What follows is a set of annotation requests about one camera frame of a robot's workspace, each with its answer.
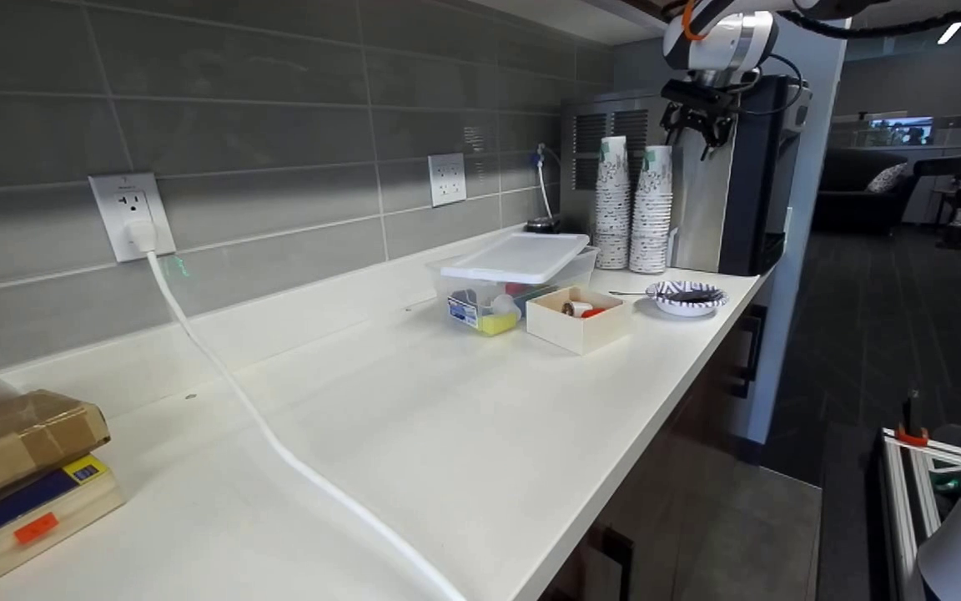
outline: wall outlet cover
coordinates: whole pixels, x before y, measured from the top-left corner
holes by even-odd
[[[102,214],[102,228],[117,262],[140,262],[143,252],[131,237],[134,220],[151,220],[152,252],[178,252],[168,206],[159,202],[152,175],[102,175],[86,176],[91,193]]]
[[[426,156],[426,184],[433,192],[433,206],[468,202],[468,167],[461,155]]]

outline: gray tile backsplash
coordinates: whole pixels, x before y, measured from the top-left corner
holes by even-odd
[[[152,170],[187,310],[537,214],[608,51],[464,0],[0,0],[0,369],[168,322],[91,175]],[[429,155],[470,202],[433,210]]]

